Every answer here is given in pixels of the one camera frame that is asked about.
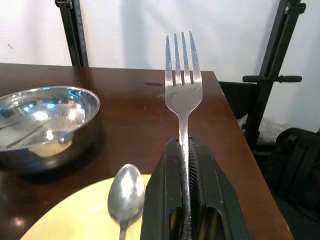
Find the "white wall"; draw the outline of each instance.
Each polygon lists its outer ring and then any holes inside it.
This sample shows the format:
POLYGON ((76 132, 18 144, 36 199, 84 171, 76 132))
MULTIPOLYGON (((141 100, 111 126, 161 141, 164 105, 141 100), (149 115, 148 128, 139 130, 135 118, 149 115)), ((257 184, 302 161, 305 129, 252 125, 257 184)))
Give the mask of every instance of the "white wall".
MULTIPOLYGON (((311 131, 320 128, 320 1, 304 0, 265 118, 311 131)), ((259 73, 279 0, 81 0, 91 67, 164 68, 165 35, 192 30, 202 70, 219 81, 259 73)), ((0 1, 0 62, 71 65, 54 0, 0 1)))

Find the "spoon handle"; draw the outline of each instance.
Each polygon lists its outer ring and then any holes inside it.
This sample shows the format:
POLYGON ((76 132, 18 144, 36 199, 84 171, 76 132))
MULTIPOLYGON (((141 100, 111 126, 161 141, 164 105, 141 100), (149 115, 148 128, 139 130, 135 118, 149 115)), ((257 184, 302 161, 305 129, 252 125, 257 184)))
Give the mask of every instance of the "spoon handle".
POLYGON ((121 225, 121 226, 120 226, 119 240, 125 240, 125 238, 126 238, 126 231, 127 231, 127 226, 126 226, 126 225, 121 225))

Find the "fork tine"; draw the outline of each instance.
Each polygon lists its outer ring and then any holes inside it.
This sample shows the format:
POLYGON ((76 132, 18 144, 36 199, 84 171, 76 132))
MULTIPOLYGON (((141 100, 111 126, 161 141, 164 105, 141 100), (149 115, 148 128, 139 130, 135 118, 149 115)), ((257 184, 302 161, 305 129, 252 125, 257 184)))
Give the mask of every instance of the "fork tine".
POLYGON ((182 35, 182 48, 183 48, 184 84, 191 84, 186 40, 185 40, 185 34, 183 31, 181 32, 181 35, 182 35))
POLYGON ((195 41, 191 31, 189 31, 189 35, 190 35, 190 45, 191 45, 193 82, 201 83, 202 78, 201 78, 201 72, 200 72, 200 66, 199 66, 199 59, 198 59, 195 41))
POLYGON ((182 84, 177 34, 174 34, 175 85, 182 84))
POLYGON ((173 86, 169 36, 165 38, 165 86, 173 86))

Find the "black bag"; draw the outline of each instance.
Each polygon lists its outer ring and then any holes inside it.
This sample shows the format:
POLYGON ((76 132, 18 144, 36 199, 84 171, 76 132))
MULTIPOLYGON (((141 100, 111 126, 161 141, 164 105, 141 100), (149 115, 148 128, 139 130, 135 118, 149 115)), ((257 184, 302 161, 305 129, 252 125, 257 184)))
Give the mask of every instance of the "black bag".
POLYGON ((261 166, 269 188, 302 214, 320 222, 320 134, 289 128, 261 166))

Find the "spoon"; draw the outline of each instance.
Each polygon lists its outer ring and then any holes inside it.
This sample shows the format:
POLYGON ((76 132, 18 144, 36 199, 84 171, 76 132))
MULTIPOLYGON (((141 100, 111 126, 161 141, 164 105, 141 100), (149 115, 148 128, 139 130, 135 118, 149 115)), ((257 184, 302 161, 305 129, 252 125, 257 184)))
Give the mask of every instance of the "spoon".
POLYGON ((145 202, 144 180, 132 164, 124 165, 112 182, 108 196, 110 216, 120 225, 119 240, 125 240, 130 224, 142 214, 145 202))

